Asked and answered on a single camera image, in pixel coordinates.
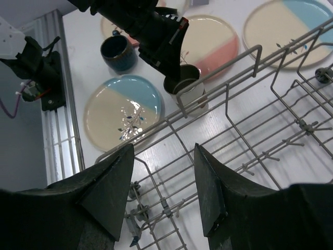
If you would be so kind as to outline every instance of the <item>white cup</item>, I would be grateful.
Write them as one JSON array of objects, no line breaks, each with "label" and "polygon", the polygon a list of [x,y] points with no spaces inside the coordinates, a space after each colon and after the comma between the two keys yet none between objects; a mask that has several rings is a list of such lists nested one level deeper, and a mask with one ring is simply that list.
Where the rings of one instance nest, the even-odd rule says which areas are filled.
[{"label": "white cup", "polygon": [[[164,90],[174,99],[178,107],[180,106],[177,100],[176,94],[184,89],[185,87],[191,85],[193,82],[197,81],[200,78],[200,71],[193,65],[181,65],[181,78],[178,82],[174,81],[173,79],[166,77],[164,80]],[[198,99],[199,97],[205,94],[204,85],[203,83],[198,84],[197,86],[193,87],[189,91],[185,92],[180,96],[183,106],[193,102],[194,100]],[[203,97],[199,100],[198,104],[207,100],[207,97]],[[205,111],[208,110],[208,104],[203,104],[200,108],[196,109],[195,111],[191,112],[190,116],[197,116]]]}]

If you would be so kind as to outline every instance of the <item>plate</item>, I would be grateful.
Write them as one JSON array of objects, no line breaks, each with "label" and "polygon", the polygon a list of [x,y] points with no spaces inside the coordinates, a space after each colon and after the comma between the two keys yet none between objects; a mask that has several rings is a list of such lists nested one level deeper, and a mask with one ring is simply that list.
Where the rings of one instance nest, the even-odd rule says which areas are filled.
[{"label": "plate", "polygon": [[[184,12],[189,7],[189,0],[159,0],[156,6],[176,8],[178,9],[178,13],[180,14],[180,16],[183,16]],[[100,26],[104,39],[111,37],[113,30],[118,30],[120,34],[125,35],[129,39],[133,46],[139,45],[139,42],[137,40],[131,38],[125,31],[118,28],[114,23],[112,23],[105,17],[102,17]]]},{"label": "plate", "polygon": [[[262,58],[265,58],[331,17],[333,14],[329,8],[314,0],[273,0],[259,6],[248,17],[243,30],[244,44],[246,48],[261,44]],[[319,40],[317,43],[332,42],[333,30],[322,35]],[[305,44],[290,53],[286,61],[304,53],[309,47],[310,44]],[[309,54],[303,65],[315,64],[331,52],[332,48],[321,46],[315,53]],[[287,68],[297,68],[300,61],[301,59],[291,63]],[[278,67],[279,63],[278,61],[273,66]]]},{"label": "plate", "polygon": [[112,78],[91,95],[84,112],[85,132],[106,152],[158,122],[161,112],[160,94],[148,80],[134,75]]},{"label": "plate", "polygon": [[226,21],[208,15],[186,18],[189,28],[182,45],[181,64],[195,65],[201,76],[206,76],[238,55],[237,33]]}]

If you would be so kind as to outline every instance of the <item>white surface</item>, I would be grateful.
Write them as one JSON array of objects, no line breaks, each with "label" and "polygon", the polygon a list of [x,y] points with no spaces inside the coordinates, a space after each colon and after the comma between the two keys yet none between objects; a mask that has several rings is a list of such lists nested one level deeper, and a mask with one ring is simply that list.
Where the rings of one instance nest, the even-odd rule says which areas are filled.
[{"label": "white surface", "polygon": [[[210,0],[210,5],[201,6],[197,8],[189,9],[185,16],[191,16],[196,14],[208,14],[215,15],[217,17],[223,18],[229,22],[234,29],[236,30],[239,37],[241,37],[242,28],[245,23],[247,16],[260,4],[263,0]],[[100,31],[100,15],[91,16],[89,13],[80,13],[75,11],[71,14],[64,16],[65,23],[65,32],[66,40],[69,52],[70,67],[72,74],[72,81],[75,93],[75,104],[76,112],[78,116],[80,137],[84,154],[84,161],[86,166],[91,166],[94,164],[95,159],[102,154],[101,151],[97,150],[87,139],[87,136],[84,133],[83,127],[83,116],[84,116],[84,107],[86,102],[89,99],[89,96],[106,80],[115,76],[111,70],[108,69],[107,65],[103,62],[103,59],[100,55],[99,48],[103,42],[103,35]],[[240,48],[240,53],[245,51],[244,47]],[[333,57],[330,55],[327,60],[325,60],[325,66],[328,65],[328,62],[332,62]],[[252,58],[248,57],[244,60],[237,63],[230,68],[230,70],[209,83],[206,83],[206,90],[210,90],[213,87],[217,86],[219,82],[229,79],[235,74],[241,72],[242,70],[253,65]],[[306,77],[312,76],[315,68],[311,68],[304,72]],[[263,73],[269,72],[269,69],[265,69]],[[131,72],[132,74],[137,74],[142,77],[147,78],[152,82],[157,89],[160,91],[164,98],[165,103],[165,113],[166,115],[171,114],[173,111],[177,110],[177,105],[172,100],[172,98],[163,90],[163,75],[159,72],[152,69],[150,66],[139,60],[136,68]],[[283,71],[276,84],[276,89],[279,93],[285,92],[287,88],[291,85],[293,79],[296,78],[296,74],[290,71]],[[244,84],[232,89],[230,94],[234,94],[240,88],[243,88],[245,85],[248,85],[247,81]],[[247,92],[237,96],[229,104],[229,114],[231,118],[238,122],[244,117],[248,116],[255,110],[260,107],[263,107],[268,102],[276,99],[276,97],[270,91],[270,83],[272,77],[269,77],[266,81],[256,85],[255,87],[249,89]],[[329,91],[328,96],[332,97],[332,85],[327,89]],[[290,93],[290,102],[292,104],[299,96],[303,95],[299,89],[296,89]],[[216,102],[220,102],[223,96],[218,97],[212,103],[209,103],[212,106]],[[315,104],[313,100],[307,98],[305,101],[299,102],[295,110],[298,111],[299,115],[303,115]],[[182,129],[179,132],[181,139],[184,141],[185,146],[188,150],[193,149],[194,143],[202,143],[214,135],[218,134],[222,130],[225,130],[228,127],[231,127],[224,115],[224,105],[220,108],[217,108],[213,112],[209,113],[207,116],[197,120],[190,126]],[[255,117],[249,119],[247,122],[242,123],[239,126],[239,129],[242,132],[246,132],[251,128],[255,127],[264,119],[267,119],[272,115],[272,113],[277,113],[280,110],[284,109],[281,103],[272,105],[268,110],[265,110]],[[316,113],[310,114],[306,117],[306,121],[311,123],[314,120],[323,121],[327,119],[327,114],[325,112],[320,112],[319,115]],[[272,122],[266,124],[261,130],[256,130],[254,132],[248,133],[246,138],[253,145],[267,136],[267,134],[272,134],[272,131],[278,130],[287,124],[292,122],[294,117],[286,113],[285,115],[280,116],[279,118],[273,120]],[[175,127],[184,124],[187,120],[182,119],[175,124]],[[272,145],[276,145],[277,142],[281,141],[288,136],[293,135],[296,131],[299,131],[297,126],[292,126],[290,130],[285,131],[284,134],[278,134],[275,137],[271,138],[267,142],[260,144],[256,147],[257,152],[262,152],[267,150],[267,148]],[[156,138],[161,137],[164,134],[170,132],[170,129],[160,132]],[[322,140],[332,136],[331,131],[321,131],[317,134]],[[209,142],[205,145],[205,148],[212,152],[215,149],[221,147],[225,143],[229,142],[233,138],[236,138],[238,135],[235,130],[230,130],[228,133],[225,133],[223,136],[219,136],[217,139]],[[329,182],[333,178],[333,168],[332,161],[330,157],[318,147],[317,143],[311,137],[304,137],[300,142],[305,143],[305,147],[299,149],[298,147],[290,146],[288,150],[279,152],[276,157],[281,159],[280,162],[266,160],[265,163],[269,167],[269,170],[273,176],[277,179],[280,185],[285,188],[288,187],[291,183],[297,182]],[[327,144],[329,149],[333,149],[333,141]],[[235,160],[231,160],[235,155],[241,153],[246,149],[246,146],[243,142],[238,141],[237,143],[230,144],[228,147],[224,148],[222,151],[219,151],[215,154],[222,162],[228,162],[228,166],[232,169],[236,169],[241,166],[242,163],[247,163],[253,158],[248,152],[241,157],[238,157]],[[142,160],[145,160],[150,168],[150,171],[154,172],[160,167],[170,163],[173,159],[182,156],[185,153],[181,144],[177,140],[176,136],[171,136],[156,146],[142,152],[138,157]],[[188,157],[182,157],[179,161],[171,164],[166,169],[160,171],[158,174],[154,175],[157,182],[164,181],[168,177],[172,176],[176,172],[180,171],[191,165],[191,162]],[[247,173],[244,174],[247,178],[276,189],[272,180],[268,177],[267,173],[263,169],[256,165],[251,169],[255,173],[255,176],[251,176]],[[133,181],[140,180],[147,176],[147,170],[144,166],[136,162],[133,172]],[[165,183],[160,186],[161,193],[164,197],[172,194],[174,191],[179,190],[179,188],[191,183],[194,180],[193,168],[185,171],[180,174],[178,177]],[[152,187],[151,180],[147,179],[140,183],[142,186],[142,191],[147,190]],[[168,199],[170,206],[177,204],[182,201],[182,198],[194,194],[196,192],[195,185],[191,185],[184,191],[181,191],[178,195],[173,196]],[[148,195],[142,197],[142,202],[144,205],[151,205],[159,200],[156,191],[151,191]],[[135,203],[130,203],[128,205],[127,211],[135,208]],[[161,205],[155,206],[151,210],[151,216],[154,216],[160,213],[162,210]],[[175,218],[176,224],[180,229],[180,232],[184,238],[185,243],[187,244],[188,249],[190,250],[204,250],[208,249],[208,242],[202,236],[202,226],[199,215],[199,206],[198,202],[194,202],[188,207],[181,210],[180,217]],[[170,222],[164,220],[156,226],[156,236],[160,238],[166,233],[171,231]],[[128,249],[129,244],[132,238],[128,232],[126,224],[123,224],[123,230],[121,235],[121,241],[117,244],[116,249]],[[144,247],[147,244],[152,242],[152,237],[149,234],[148,230],[144,231],[143,237],[140,241],[140,246]],[[180,246],[179,240],[177,239],[176,234],[173,234],[169,238],[162,240],[160,242],[163,250],[172,250]],[[148,250],[156,249],[155,246],[148,248]]]}]

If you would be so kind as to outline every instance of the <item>mug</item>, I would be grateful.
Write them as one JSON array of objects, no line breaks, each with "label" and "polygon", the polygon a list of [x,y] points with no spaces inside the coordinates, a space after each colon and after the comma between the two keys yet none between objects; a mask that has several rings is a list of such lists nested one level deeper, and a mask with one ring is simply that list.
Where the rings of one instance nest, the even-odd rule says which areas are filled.
[{"label": "mug", "polygon": [[[178,100],[176,94],[184,89],[185,87],[191,85],[193,82],[197,81],[200,78],[200,70],[193,66],[193,65],[181,65],[181,78],[179,81],[174,81],[173,79],[166,77],[164,80],[164,90],[174,99],[176,104],[179,107]],[[181,95],[181,100],[183,106],[191,103],[192,101],[196,100],[197,98],[206,94],[204,89],[203,82],[198,84],[197,86],[193,87],[189,91],[185,92]],[[207,97],[203,97],[198,101],[198,104],[206,101]],[[191,112],[189,115],[197,116],[205,111],[208,110],[208,104],[202,104],[200,108],[196,109],[195,111]]]},{"label": "mug", "polygon": [[118,74],[129,71],[137,61],[133,45],[117,30],[102,43],[100,52],[105,63]]}]

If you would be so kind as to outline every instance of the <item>blue and beige plate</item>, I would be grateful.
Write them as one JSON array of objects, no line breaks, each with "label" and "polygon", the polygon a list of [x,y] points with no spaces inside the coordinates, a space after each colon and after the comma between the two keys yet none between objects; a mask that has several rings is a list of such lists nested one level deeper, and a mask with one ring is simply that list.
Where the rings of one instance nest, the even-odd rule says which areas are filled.
[{"label": "blue and beige plate", "polygon": [[[273,0],[258,7],[248,17],[243,40],[247,48],[257,44],[263,46],[262,58],[288,45],[300,36],[308,33],[323,22],[333,17],[329,4],[325,6],[315,0]],[[333,42],[333,29],[319,37],[317,44]],[[286,61],[306,52],[310,44],[305,44],[293,53]],[[304,66],[315,64],[326,58],[333,47],[321,46],[309,54]],[[300,60],[291,63],[287,68],[298,67]]]},{"label": "blue and beige plate", "polygon": [[90,141],[102,151],[109,151],[158,122],[162,99],[146,79],[125,75],[100,86],[90,97],[84,115],[85,131]]}]

